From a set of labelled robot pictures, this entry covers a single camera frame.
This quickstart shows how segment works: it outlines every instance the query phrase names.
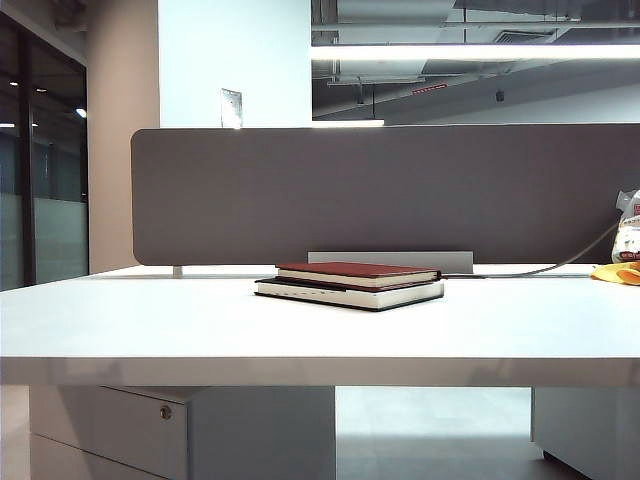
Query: gray floor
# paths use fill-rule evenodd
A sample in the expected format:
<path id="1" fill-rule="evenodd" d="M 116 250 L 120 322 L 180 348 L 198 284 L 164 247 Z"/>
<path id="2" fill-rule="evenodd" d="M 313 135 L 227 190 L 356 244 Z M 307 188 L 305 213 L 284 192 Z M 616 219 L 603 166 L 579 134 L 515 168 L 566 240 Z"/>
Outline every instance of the gray floor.
<path id="1" fill-rule="evenodd" d="M 584 480 L 529 442 L 529 389 L 341 387 L 339 480 Z M 2 480 L 29 480 L 28 395 L 2 387 Z"/>

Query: yellow cloth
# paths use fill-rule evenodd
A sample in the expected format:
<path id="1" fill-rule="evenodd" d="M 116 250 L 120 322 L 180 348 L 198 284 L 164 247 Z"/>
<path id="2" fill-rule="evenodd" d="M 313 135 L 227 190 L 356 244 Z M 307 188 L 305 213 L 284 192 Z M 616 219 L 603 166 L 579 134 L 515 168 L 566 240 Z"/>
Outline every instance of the yellow cloth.
<path id="1" fill-rule="evenodd" d="M 602 265 L 593 271 L 591 278 L 605 282 L 640 285 L 640 262 Z"/>

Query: book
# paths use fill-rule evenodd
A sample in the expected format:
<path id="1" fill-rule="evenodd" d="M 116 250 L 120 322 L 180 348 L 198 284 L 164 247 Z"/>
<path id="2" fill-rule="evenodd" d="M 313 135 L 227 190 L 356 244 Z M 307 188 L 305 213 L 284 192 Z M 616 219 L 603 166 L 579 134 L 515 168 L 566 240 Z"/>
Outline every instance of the book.
<path id="1" fill-rule="evenodd" d="M 411 283 L 435 282 L 441 272 L 431 267 L 406 267 L 374 263 L 320 262 L 276 265 L 278 277 L 326 285 L 384 288 Z"/>
<path id="2" fill-rule="evenodd" d="M 255 294 L 260 296 L 337 305 L 376 312 L 413 303 L 426 302 L 427 300 L 444 296 L 444 284 L 442 282 L 431 282 L 379 292 L 278 278 L 256 280 L 256 284 Z"/>

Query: drawer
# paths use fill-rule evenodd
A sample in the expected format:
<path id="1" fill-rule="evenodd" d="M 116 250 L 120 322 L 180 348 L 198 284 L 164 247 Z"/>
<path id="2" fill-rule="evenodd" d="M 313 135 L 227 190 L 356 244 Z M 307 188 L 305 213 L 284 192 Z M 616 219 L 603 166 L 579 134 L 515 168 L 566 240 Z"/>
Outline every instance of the drawer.
<path id="1" fill-rule="evenodd" d="M 187 480 L 184 405 L 84 386 L 33 386 L 29 403 L 34 434 L 155 475 Z"/>
<path id="2" fill-rule="evenodd" d="M 31 480 L 161 480 L 74 447 L 31 435 Z"/>

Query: gray desk divider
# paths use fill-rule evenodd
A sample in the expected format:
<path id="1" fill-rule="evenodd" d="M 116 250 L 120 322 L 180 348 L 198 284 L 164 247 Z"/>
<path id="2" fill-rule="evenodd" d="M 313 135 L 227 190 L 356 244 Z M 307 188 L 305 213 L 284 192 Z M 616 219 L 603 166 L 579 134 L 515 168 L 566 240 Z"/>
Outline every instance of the gray desk divider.
<path id="1" fill-rule="evenodd" d="M 273 264 L 308 251 L 555 262 L 640 186 L 640 125 L 157 129 L 132 139 L 134 254 Z M 583 261 L 608 261 L 611 238 Z"/>

